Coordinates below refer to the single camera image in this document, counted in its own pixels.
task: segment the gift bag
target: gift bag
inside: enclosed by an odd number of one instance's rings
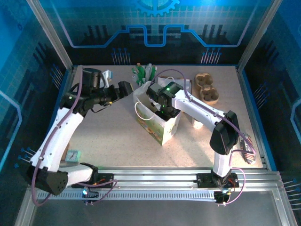
[[[137,122],[155,139],[163,145],[175,134],[181,113],[168,121],[161,119],[155,114],[158,110],[152,106],[149,97],[146,95],[147,88],[151,81],[146,82],[133,93]]]

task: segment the clock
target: clock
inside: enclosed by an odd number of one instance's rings
[[[80,151],[78,150],[68,150],[66,154],[65,161],[79,162]]]

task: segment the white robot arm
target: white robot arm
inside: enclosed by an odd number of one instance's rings
[[[177,112],[184,111],[197,121],[205,125],[211,132],[210,146],[215,151],[214,166],[212,175],[213,182],[218,187],[227,184],[231,175],[230,150],[238,141],[238,133],[227,123],[216,117],[217,114],[224,115],[233,124],[238,126],[237,116],[232,111],[225,113],[217,110],[204,102],[185,93],[183,87],[175,82],[169,83],[166,87],[153,83],[148,87],[147,95],[151,101],[160,104],[160,110],[156,112],[162,118],[169,119],[177,115]]]
[[[131,84],[126,81],[119,82],[119,88],[115,88],[114,85],[108,85],[109,76],[106,73],[102,74],[92,68],[81,70],[81,67],[78,68],[80,73],[83,72],[80,95],[74,92],[78,84],[64,95],[44,142],[29,164],[23,163],[21,167],[21,173],[28,183],[34,181],[33,185],[37,188],[54,195],[60,194],[69,185],[79,182],[93,184],[99,181],[97,167],[90,164],[81,163],[74,167],[60,168],[62,155],[87,112],[94,112],[94,105],[106,108],[133,92]]]

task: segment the bag handle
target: bag handle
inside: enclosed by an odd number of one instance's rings
[[[173,78],[173,77],[171,77],[171,76],[169,76],[169,77],[167,77],[166,79],[164,79],[164,81],[163,81],[163,82],[161,82],[160,86],[162,86],[162,85],[164,84],[164,82],[165,82],[167,79],[173,79],[173,81],[174,81],[174,78]]]
[[[136,114],[138,115],[138,117],[141,118],[142,120],[145,120],[145,121],[151,120],[151,119],[155,116],[155,114],[153,114],[153,116],[150,117],[149,119],[142,118],[142,117],[138,114],[138,112],[137,112],[136,106],[137,106],[138,103],[142,104],[140,101],[137,101],[137,102],[135,103],[135,106],[134,106],[135,112],[136,112]]]

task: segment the speckled tabletop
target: speckled tabletop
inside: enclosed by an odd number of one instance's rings
[[[132,66],[89,66],[102,71],[111,70],[111,84],[132,82]],[[246,104],[234,66],[158,66],[157,72],[174,68],[193,80],[197,73],[209,73],[220,99],[213,107],[238,116],[241,131],[248,133],[258,150]],[[177,72],[165,72],[162,76],[180,78]],[[75,76],[73,84],[78,83]],[[202,127],[192,127],[191,117],[182,114],[176,134],[163,146],[151,137],[135,120],[133,94],[115,102],[100,113],[88,112],[70,140],[70,149],[81,151],[80,162],[95,166],[151,166],[151,167],[211,167],[214,151],[209,145],[211,132]],[[250,166],[234,153],[232,166],[262,167],[257,151],[257,162]]]

